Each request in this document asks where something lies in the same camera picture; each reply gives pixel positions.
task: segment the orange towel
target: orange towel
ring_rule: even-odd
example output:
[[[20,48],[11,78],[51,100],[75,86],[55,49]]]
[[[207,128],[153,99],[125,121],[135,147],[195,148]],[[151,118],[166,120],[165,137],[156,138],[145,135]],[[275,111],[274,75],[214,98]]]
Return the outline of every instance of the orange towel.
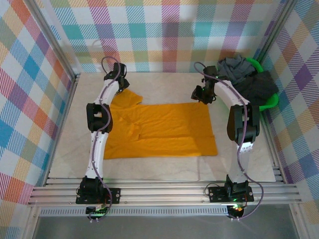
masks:
[[[114,97],[105,159],[217,155],[207,105],[140,105],[142,99],[128,89]]]

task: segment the cable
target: cable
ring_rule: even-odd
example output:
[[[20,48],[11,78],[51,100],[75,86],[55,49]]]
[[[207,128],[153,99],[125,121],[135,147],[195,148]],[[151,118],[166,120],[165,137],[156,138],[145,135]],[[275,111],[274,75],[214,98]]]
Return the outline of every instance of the cable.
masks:
[[[80,187],[78,187],[75,192],[76,192],[76,195],[81,196],[81,195],[79,194],[79,189],[80,189]]]
[[[116,81],[116,79],[119,77],[120,72],[121,72],[121,65],[120,65],[119,61],[118,61],[116,58],[114,58],[113,56],[105,56],[105,57],[102,58],[102,60],[101,60],[101,65],[102,65],[102,68],[103,68],[104,72],[107,74],[106,70],[105,70],[104,67],[103,67],[103,60],[104,60],[104,59],[107,59],[107,58],[111,58],[111,59],[113,59],[113,60],[116,61],[116,63],[117,63],[118,66],[119,66],[119,71],[118,71],[117,75],[115,76],[115,78],[114,78],[107,86],[104,87],[104,89],[102,90],[102,93],[101,93],[101,95],[100,95],[99,103],[100,103],[101,107],[106,111],[106,113],[107,113],[107,115],[108,115],[108,121],[107,121],[107,123],[106,123],[103,127],[101,127],[100,129],[98,129],[98,130],[96,131],[96,134],[95,134],[95,137],[94,137],[93,146],[92,146],[92,166],[93,166],[93,169],[94,169],[94,171],[95,171],[95,173],[96,173],[96,176],[99,178],[100,182],[102,183],[103,188],[106,188],[107,191],[108,191],[108,193],[109,193],[109,195],[110,195],[110,205],[109,205],[109,208],[108,208],[108,210],[106,211],[106,213],[105,213],[102,217],[99,218],[99,220],[101,220],[102,218],[104,218],[104,217],[107,215],[107,213],[109,212],[109,210],[110,210],[110,208],[111,208],[111,206],[112,206],[112,199],[113,199],[113,198],[112,198],[112,193],[111,193],[110,188],[109,188],[108,185],[103,181],[103,179],[101,178],[101,176],[100,176],[98,170],[97,170],[96,167],[95,167],[94,151],[95,151],[95,147],[96,147],[96,142],[97,142],[97,140],[98,140],[98,138],[99,138],[99,136],[98,136],[99,132],[102,131],[102,130],[104,130],[107,126],[109,126],[109,124],[110,124],[110,122],[111,122],[111,113],[109,112],[109,110],[108,110],[108,109],[103,105],[103,103],[102,103],[104,93],[106,92],[106,89],[109,88],[109,86]],[[89,219],[90,219],[91,222],[92,222],[93,219],[91,218],[91,214],[92,214],[92,213],[89,214]]]
[[[242,148],[242,146],[243,146],[243,144],[244,144],[244,140],[245,140],[245,136],[246,136],[246,130],[247,130],[247,120],[248,120],[247,106],[246,106],[245,102],[242,100],[241,95],[239,95],[239,93],[237,93],[237,91],[236,91],[234,88],[229,87],[228,84],[226,84],[225,82],[223,82],[222,80],[220,80],[220,79],[218,79],[218,78],[216,78],[216,77],[209,76],[209,75],[207,75],[207,74],[201,72],[201,71],[196,67],[196,64],[200,64],[200,65],[202,65],[203,67],[206,67],[206,66],[205,66],[203,63],[198,62],[198,61],[196,61],[196,62],[194,63],[194,68],[195,68],[195,70],[196,70],[199,74],[201,74],[201,75],[203,75],[203,76],[205,76],[205,77],[207,77],[207,78],[216,80],[216,81],[222,83],[223,85],[225,85],[227,88],[229,88],[229,89],[231,90],[232,93],[234,93],[234,95],[237,97],[237,99],[240,101],[240,103],[242,103],[242,105],[243,105],[243,107],[244,107],[244,115],[245,115],[245,116],[244,116],[244,117],[245,117],[245,118],[244,118],[244,130],[243,130],[243,137],[242,137],[242,139],[241,139],[241,142],[240,142],[240,144],[239,144],[239,146],[238,146],[238,150],[237,150],[237,163],[238,163],[238,166],[239,166],[240,170],[241,170],[241,171],[243,172],[243,174],[245,175],[245,177],[246,177],[248,180],[250,180],[251,182],[256,183],[256,184],[260,187],[260,189],[261,189],[260,201],[258,202],[257,206],[256,206],[249,214],[247,214],[247,215],[245,215],[245,216],[243,216],[243,217],[240,218],[240,219],[244,219],[244,218],[247,218],[247,217],[249,217],[250,215],[252,215],[252,214],[257,210],[257,208],[259,208],[259,206],[260,206],[260,204],[261,204],[261,202],[263,201],[263,198],[264,198],[264,188],[263,188],[263,186],[262,186],[259,182],[256,182],[255,180],[251,179],[251,178],[247,175],[247,173],[245,172],[244,168],[242,167],[242,165],[241,165],[241,163],[240,163],[240,157],[239,157],[239,155],[240,155],[240,150],[241,150],[241,148]]]
[[[245,201],[246,201],[246,203],[245,203],[245,206],[243,208],[247,207],[247,195],[246,194],[245,194]]]
[[[216,183],[209,183],[209,184],[207,184],[206,187],[205,187],[205,189],[204,189],[204,194],[205,194],[206,196],[209,196],[209,194],[206,194],[206,189],[207,189],[208,186],[211,185],[211,184],[214,184],[214,185],[216,185],[217,187],[221,188],[221,187],[220,187],[218,184],[216,184]]]
[[[103,57],[102,58],[102,60],[101,60],[101,66],[102,66],[102,69],[103,69],[103,71],[105,72],[105,74],[108,74],[108,72],[105,70],[105,68],[104,68],[104,66],[103,66],[103,61],[104,61],[104,59],[106,59],[106,58],[112,58],[112,59],[115,59],[113,56],[105,56],[105,57]]]
[[[127,70],[126,65],[125,65],[125,74],[124,74],[124,78],[126,77],[127,72],[128,72],[128,70]]]

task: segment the marble surface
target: marble surface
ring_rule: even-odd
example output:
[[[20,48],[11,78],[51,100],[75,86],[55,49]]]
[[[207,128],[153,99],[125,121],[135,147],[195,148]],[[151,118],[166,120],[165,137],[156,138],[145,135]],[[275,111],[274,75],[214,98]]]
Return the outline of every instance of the marble surface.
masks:
[[[89,160],[90,132],[86,104],[93,102],[103,85],[102,73],[82,73],[50,170],[50,177],[81,178]],[[143,104],[193,102],[190,98],[197,73],[128,73],[130,90],[143,96]],[[217,156],[158,157],[104,160],[105,178],[142,180],[225,180],[236,147],[227,136],[229,110],[217,97],[209,113],[218,149]],[[257,137],[248,175],[257,181],[275,181],[271,155],[261,131]]]

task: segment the pile of clothes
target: pile of clothes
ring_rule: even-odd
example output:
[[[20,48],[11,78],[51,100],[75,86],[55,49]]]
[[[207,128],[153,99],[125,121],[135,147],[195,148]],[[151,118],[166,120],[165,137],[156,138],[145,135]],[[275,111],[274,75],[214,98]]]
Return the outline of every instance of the pile of clothes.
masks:
[[[241,55],[235,58],[226,57],[217,64],[218,75],[226,76],[234,88],[252,105],[262,106],[277,93],[269,71],[258,73],[255,67]]]

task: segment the green basket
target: green basket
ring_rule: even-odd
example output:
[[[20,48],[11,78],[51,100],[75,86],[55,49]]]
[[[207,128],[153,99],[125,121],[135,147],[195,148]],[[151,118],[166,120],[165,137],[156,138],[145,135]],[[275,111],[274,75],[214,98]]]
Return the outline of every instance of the green basket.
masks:
[[[253,58],[246,58],[247,61],[249,61],[258,72],[263,72],[264,69],[263,67],[259,64],[258,61],[256,61]],[[273,94],[266,102],[266,104],[264,106],[259,106],[259,111],[264,111],[265,109],[270,109],[275,107],[278,104],[279,101],[279,97],[277,94]]]

